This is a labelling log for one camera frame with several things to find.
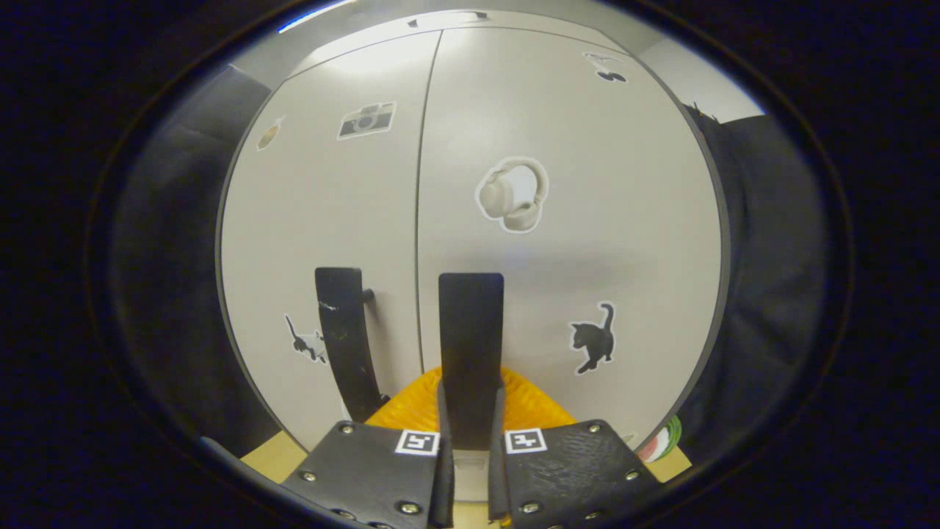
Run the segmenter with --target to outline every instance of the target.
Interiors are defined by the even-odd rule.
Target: white cabinet door
[[[342,418],[329,365],[294,350],[285,317],[322,351],[318,266],[360,267],[375,292],[366,314],[379,389],[395,394],[421,374],[415,180],[439,38],[390,40],[291,78],[260,112],[231,175],[220,241],[228,321],[258,392],[307,449]],[[370,105],[376,112],[359,112]],[[369,116],[359,126],[345,123],[360,115]]]
[[[530,232],[483,215],[475,195],[512,156],[547,172]],[[531,173],[506,178],[519,199],[532,198]],[[426,369],[440,364],[439,274],[501,272],[503,363],[578,420],[633,434],[633,448],[652,435],[710,350],[726,284],[720,187],[655,79],[629,56],[579,40],[448,29],[428,94],[418,196]],[[603,350],[601,303],[614,307],[612,351]],[[575,337],[578,322],[599,329]],[[583,375],[591,353],[575,341],[601,356]]]

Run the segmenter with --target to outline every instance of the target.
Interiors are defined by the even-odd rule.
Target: bolt
[[[405,514],[417,514],[421,512],[421,505],[413,504],[411,502],[401,502],[399,504],[399,511]]]
[[[539,502],[529,502],[527,504],[523,504],[522,509],[520,510],[522,510],[525,514],[532,514],[539,512],[541,510],[541,505]]]

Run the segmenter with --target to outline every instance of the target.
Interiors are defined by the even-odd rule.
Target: headphones sticker
[[[506,233],[535,230],[548,198],[548,172],[534,158],[510,156],[487,171],[474,194],[479,211]]]
[[[594,69],[597,70],[597,76],[602,78],[604,81],[610,83],[628,82],[626,77],[617,72],[612,72],[609,68],[610,66],[615,66],[618,62],[622,63],[622,60],[616,57],[596,54],[593,52],[584,52],[582,55],[584,55],[585,59],[587,59],[587,62],[591,63]]]

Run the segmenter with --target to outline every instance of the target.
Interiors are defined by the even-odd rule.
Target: black cat sticker
[[[572,351],[583,351],[585,353],[585,362],[575,371],[576,375],[583,375],[588,371],[594,371],[598,367],[598,362],[609,363],[614,361],[614,304],[610,301],[602,301],[597,304],[598,309],[606,313],[602,323],[594,322],[571,322],[572,326]]]
[[[587,62],[594,66],[597,76],[602,78],[604,81],[609,83],[628,82],[627,78],[622,74],[610,70],[611,66],[617,66],[617,63],[622,64],[622,60],[613,56],[606,56],[591,52],[584,52],[582,55],[584,55],[585,59],[587,59]]]
[[[294,332],[290,317],[284,314],[284,319],[287,320],[290,336],[293,337],[294,350],[302,355],[309,355],[314,362],[326,363],[326,347],[323,345],[323,335],[320,331],[314,329],[313,334],[298,335]]]

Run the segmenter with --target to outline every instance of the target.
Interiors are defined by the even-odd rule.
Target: orange plastic
[[[573,425],[574,418],[545,392],[518,373],[500,368],[506,386],[503,431]],[[441,368],[432,369],[385,403],[366,421],[385,428],[436,432],[437,384]]]

